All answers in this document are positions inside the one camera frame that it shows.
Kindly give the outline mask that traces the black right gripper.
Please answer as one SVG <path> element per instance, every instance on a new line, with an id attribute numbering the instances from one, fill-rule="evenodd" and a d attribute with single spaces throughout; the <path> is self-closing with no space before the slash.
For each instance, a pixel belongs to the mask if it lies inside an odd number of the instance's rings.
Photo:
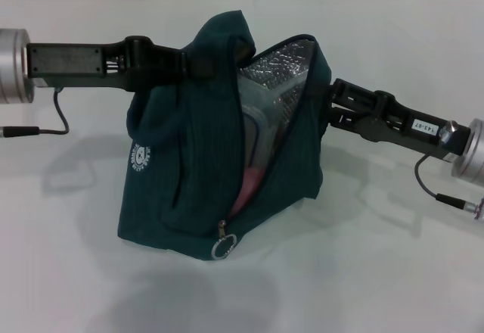
<path id="1" fill-rule="evenodd" d="M 441 130 L 448 121 L 405 107 L 388 92 L 372 92 L 336 79 L 330 86 L 328 124 L 333 128 L 355 128 L 361 120 L 361 137 L 371 142 L 389 142 L 440 160 L 461 156 L 461 130 L 451 133 L 446 143 Z M 368 115 L 355 110 L 370 110 Z"/>

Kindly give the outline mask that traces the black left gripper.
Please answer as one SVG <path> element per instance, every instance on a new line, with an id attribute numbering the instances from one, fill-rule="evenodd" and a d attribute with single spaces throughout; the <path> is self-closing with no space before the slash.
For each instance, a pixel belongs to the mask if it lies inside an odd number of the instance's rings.
<path id="1" fill-rule="evenodd" d="M 108 44 L 30 43 L 26 46 L 27 74 L 38 87 L 105 87 L 132 92 L 134 82 L 146 74 L 149 54 L 155 48 L 145 36 Z M 150 89 L 177 85 L 189 76 L 188 71 L 155 70 L 150 73 Z"/>

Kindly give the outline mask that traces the clear blue-rimmed plastic food container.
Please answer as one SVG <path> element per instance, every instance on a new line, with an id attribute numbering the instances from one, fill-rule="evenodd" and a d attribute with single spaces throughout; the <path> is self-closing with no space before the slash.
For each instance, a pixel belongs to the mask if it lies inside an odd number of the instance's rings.
<path id="1" fill-rule="evenodd" d="M 245 167 L 265 169 L 285 133 L 281 93 L 241 75 L 237 86 L 245 132 Z"/>

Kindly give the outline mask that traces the dark teal insulated lunch bag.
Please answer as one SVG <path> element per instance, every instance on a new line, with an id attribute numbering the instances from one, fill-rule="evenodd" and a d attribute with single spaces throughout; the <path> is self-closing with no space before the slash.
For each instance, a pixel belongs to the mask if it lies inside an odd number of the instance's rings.
<path id="1" fill-rule="evenodd" d="M 117 233 L 136 244 L 220 260 L 267 219 L 318 196 L 331 71 L 307 34 L 257 53 L 241 11 L 212 17 L 184 48 L 212 57 L 216 73 L 134 95 Z M 286 128 L 259 187 L 230 217 L 247 168 L 239 75 L 279 89 Z"/>

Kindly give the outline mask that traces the pink peach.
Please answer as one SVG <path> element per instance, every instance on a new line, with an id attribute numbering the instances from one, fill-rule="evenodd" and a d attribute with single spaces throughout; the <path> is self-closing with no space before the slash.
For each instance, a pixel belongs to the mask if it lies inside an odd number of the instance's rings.
<path id="1" fill-rule="evenodd" d="M 230 217 L 238 214 L 242 210 L 242 208 L 248 203 L 249 199 L 253 196 L 253 194 L 259 187 L 259 184 L 262 181 L 262 177 L 264 176 L 264 174 L 265 170 L 256 166 L 250 166 L 244 170 L 243 183 L 239 195 L 237 196 L 237 199 L 234 202 L 233 207 L 231 208 L 231 212 L 229 215 Z"/>

